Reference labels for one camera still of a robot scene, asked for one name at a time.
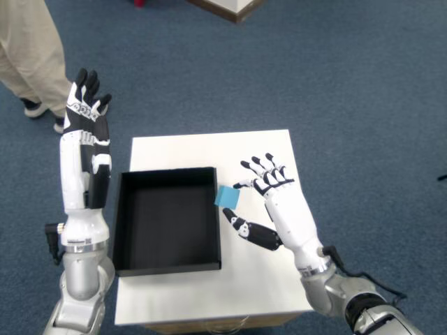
black tray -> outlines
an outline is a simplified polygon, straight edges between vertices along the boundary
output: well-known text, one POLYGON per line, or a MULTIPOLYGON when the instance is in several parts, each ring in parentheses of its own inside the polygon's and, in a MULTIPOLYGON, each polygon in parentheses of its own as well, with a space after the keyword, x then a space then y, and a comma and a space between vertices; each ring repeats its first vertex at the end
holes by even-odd
POLYGON ((216 169, 122 173, 112 261, 120 276, 221 268, 216 169))

blue cube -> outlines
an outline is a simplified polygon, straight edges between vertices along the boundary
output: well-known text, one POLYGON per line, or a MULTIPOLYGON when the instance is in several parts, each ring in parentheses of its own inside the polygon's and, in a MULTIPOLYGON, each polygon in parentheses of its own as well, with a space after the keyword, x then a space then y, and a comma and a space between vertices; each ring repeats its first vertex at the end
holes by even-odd
POLYGON ((240 190, 233 187, 220 186, 214 204, 220 207, 236 209, 240 190))

white tabletop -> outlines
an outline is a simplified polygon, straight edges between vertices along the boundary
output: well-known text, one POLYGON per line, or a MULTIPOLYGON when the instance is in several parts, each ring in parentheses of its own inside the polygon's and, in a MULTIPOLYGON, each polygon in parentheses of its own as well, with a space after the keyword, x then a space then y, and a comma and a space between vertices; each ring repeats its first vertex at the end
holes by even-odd
MULTIPOLYGON (((240 165, 266 152, 298 172, 288 130, 205 135, 135 137, 130 171, 217 168, 218 185, 254 178, 240 165)), ((241 190, 235 212, 274 229, 263 198, 241 190)), ((219 210, 222 269, 182 274, 120 277, 116 325, 156 324, 310 311, 293 254, 251 244, 219 210)))

person's leg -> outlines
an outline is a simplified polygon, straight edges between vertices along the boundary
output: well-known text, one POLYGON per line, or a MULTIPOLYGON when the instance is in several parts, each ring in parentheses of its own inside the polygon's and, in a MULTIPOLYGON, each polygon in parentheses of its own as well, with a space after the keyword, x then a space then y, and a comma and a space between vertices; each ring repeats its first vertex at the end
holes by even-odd
POLYGON ((15 70, 6 56, 5 50, 0 44, 0 81, 8 87, 25 105, 25 115, 31 118, 41 116, 47 109, 41 103, 36 92, 25 82, 22 76, 15 70))
POLYGON ((65 74, 62 43, 44 0, 1 0, 0 44, 36 95, 28 100, 37 98, 56 117, 64 117, 71 83, 65 74))

black cable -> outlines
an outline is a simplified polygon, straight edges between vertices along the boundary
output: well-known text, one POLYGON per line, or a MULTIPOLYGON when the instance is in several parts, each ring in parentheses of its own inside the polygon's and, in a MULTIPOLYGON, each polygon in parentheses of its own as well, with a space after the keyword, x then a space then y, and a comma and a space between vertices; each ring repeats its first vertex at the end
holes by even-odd
POLYGON ((334 261, 334 263, 337 265, 337 267, 340 269, 340 271, 342 271, 347 276, 368 278, 371 282, 373 282, 377 286, 383 288, 385 291, 393 293, 396 296, 396 297, 394 297, 393 302, 392 302, 392 305, 394 307, 397 306, 399 301, 401 301, 402 299, 406 299, 407 298, 407 295, 405 293, 397 291, 397 290, 394 290, 394 289, 388 287, 387 285, 385 285, 385 284, 381 283, 380 281, 376 280, 375 278, 373 278, 367 272, 363 272, 362 271, 362 272, 358 272, 357 274, 354 274, 354 273, 349 272, 348 270, 346 270, 344 268, 343 261, 340 258, 340 255, 338 254, 337 249, 335 248, 335 246, 324 246, 323 247, 323 254, 326 255, 326 256, 330 256, 332 258, 332 260, 334 261))
POLYGON ((53 262, 55 265, 61 264, 62 257, 65 251, 59 252, 59 234, 57 233, 58 223, 49 223, 45 225, 45 235, 47 236, 47 243, 49 252, 53 257, 53 262))

